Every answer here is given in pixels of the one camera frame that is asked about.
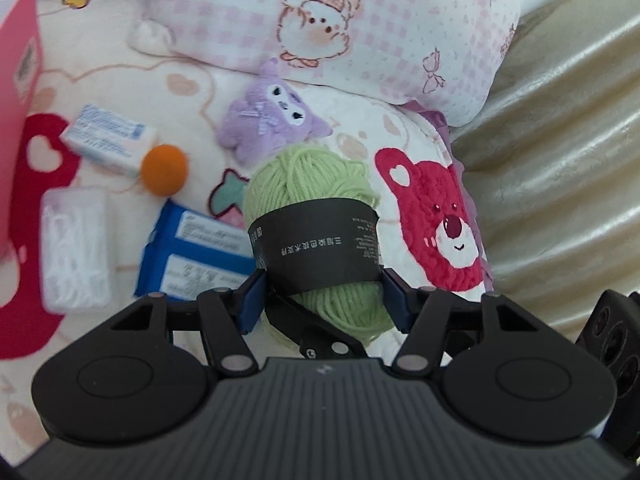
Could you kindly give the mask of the blue wet wipes pack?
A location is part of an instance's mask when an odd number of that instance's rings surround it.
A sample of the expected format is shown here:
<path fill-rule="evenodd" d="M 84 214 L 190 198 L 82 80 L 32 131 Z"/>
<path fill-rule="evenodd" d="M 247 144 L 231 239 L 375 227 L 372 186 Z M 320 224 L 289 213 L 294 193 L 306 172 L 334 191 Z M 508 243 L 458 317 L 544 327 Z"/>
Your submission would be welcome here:
<path fill-rule="evenodd" d="M 189 301 L 215 287 L 236 289 L 255 269 L 247 232 L 166 200 L 143 249 L 134 294 Z"/>

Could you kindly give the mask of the green yarn ball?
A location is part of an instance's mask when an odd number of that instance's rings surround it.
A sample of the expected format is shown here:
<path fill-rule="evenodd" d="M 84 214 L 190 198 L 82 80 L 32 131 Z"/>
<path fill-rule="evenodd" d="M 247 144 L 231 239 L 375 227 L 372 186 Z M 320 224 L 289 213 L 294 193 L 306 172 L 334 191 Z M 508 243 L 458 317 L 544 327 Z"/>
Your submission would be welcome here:
<path fill-rule="evenodd" d="M 378 282 L 377 206 L 366 164 L 308 144 L 262 165 L 243 203 L 258 266 L 362 344 L 393 326 Z"/>

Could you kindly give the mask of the orange makeup sponge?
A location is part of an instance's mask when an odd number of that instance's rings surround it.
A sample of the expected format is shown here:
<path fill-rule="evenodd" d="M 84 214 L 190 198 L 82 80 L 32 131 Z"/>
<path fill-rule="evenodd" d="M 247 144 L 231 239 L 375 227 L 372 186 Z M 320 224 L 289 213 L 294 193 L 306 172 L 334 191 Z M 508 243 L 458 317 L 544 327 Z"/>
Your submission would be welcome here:
<path fill-rule="evenodd" d="M 189 177 L 189 159 L 183 150 L 160 144 L 149 150 L 142 160 L 140 177 L 153 195 L 173 196 L 180 192 Z"/>

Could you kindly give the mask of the clear box of floss picks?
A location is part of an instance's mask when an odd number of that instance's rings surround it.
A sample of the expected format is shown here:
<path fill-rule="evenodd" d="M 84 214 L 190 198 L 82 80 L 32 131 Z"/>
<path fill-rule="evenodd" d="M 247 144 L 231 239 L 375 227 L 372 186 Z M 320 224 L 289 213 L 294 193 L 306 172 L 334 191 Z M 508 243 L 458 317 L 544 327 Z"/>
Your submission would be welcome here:
<path fill-rule="evenodd" d="M 100 188 L 50 188 L 40 205 L 40 292 L 53 314 L 102 310 L 115 299 L 111 209 Z"/>

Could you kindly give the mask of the purple plush toy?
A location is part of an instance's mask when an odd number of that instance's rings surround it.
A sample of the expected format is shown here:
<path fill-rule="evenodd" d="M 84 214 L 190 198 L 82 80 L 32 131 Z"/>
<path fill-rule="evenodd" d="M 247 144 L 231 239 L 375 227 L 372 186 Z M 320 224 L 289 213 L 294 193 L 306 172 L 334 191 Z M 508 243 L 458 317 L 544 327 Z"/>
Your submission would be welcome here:
<path fill-rule="evenodd" d="M 280 77 L 278 60 L 270 58 L 244 96 L 231 103 L 216 136 L 240 165 L 250 167 L 291 144 L 326 138 L 332 132 Z"/>

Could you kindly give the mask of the white blue soap box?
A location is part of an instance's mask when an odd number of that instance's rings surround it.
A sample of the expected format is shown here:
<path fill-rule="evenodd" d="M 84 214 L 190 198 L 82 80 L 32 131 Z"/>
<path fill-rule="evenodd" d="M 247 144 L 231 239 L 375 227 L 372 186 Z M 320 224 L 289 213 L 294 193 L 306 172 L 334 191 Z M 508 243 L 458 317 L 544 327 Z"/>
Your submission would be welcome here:
<path fill-rule="evenodd" d="M 60 135 L 73 153 L 130 178 L 139 177 L 156 138 L 155 128 L 96 104 L 85 105 Z"/>

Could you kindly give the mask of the white cartoon bear blanket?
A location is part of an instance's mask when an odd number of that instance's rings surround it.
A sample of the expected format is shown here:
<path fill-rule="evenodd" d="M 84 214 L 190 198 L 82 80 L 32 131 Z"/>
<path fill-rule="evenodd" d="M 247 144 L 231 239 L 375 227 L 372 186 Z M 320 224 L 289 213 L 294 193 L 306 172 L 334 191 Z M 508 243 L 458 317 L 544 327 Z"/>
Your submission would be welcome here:
<path fill-rule="evenodd" d="M 134 299 L 139 262 L 165 200 L 140 181 L 114 174 L 72 154 L 58 140 L 86 104 L 143 122 L 158 144 L 189 157 L 186 185 L 174 201 L 200 214 L 240 226 L 239 206 L 254 169 L 239 166 L 216 142 L 229 104 L 254 77 L 185 58 L 156 58 L 130 48 L 143 0 L 36 0 L 43 71 L 25 122 L 12 206 L 9 245 L 1 258 L 1 455 L 19 463 L 47 440 L 30 384 L 38 367 Z M 454 169 L 448 128 L 440 114 L 403 110 L 340 90 L 290 82 L 333 128 L 319 142 L 344 159 L 366 162 L 380 196 L 382 257 L 412 286 L 430 284 L 402 238 L 397 200 L 376 171 L 382 148 L 403 151 L 412 162 L 434 160 Z M 49 188 L 96 186 L 110 196 L 112 283 L 108 308 L 52 315 L 40 298 L 40 198 Z"/>

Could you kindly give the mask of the pink checkered cartoon pillow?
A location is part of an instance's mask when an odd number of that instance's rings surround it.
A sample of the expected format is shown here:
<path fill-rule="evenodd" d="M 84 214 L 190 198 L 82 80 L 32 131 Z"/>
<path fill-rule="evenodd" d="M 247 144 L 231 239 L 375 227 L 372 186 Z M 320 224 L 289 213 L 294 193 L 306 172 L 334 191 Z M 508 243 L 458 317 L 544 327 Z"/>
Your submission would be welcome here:
<path fill-rule="evenodd" d="M 483 108 L 523 0 L 143 0 L 131 45 L 434 110 L 460 127 Z"/>

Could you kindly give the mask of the pink cardboard box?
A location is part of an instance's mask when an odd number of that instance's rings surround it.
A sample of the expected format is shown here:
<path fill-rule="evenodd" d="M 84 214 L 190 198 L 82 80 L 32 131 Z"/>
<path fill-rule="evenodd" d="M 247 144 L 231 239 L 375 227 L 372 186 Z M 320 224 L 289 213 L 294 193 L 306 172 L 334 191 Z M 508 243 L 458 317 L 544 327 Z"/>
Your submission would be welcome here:
<path fill-rule="evenodd" d="M 15 165 L 35 85 L 42 69 L 36 0 L 1 0 L 0 150 L 1 249 L 9 244 Z"/>

